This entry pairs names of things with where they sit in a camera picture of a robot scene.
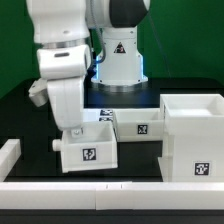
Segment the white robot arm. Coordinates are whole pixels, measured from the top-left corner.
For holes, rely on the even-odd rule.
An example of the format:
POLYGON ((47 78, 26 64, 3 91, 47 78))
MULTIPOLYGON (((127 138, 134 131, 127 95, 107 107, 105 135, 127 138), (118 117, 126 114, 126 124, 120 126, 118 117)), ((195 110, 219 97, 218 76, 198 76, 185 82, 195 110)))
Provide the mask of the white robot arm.
POLYGON ((83 82, 95 65, 92 82, 109 91, 144 85, 137 26, 150 0, 26 0, 34 26, 39 71, 58 128, 83 133, 83 82))

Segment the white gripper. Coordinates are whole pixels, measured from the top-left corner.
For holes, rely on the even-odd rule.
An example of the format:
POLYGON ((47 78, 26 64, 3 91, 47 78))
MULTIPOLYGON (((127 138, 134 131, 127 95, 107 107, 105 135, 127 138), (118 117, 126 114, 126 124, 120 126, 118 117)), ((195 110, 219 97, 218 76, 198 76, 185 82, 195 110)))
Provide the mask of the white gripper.
POLYGON ((37 56, 58 128, 71 130, 73 137, 82 135, 84 79, 91 65, 89 46, 39 49, 37 56))

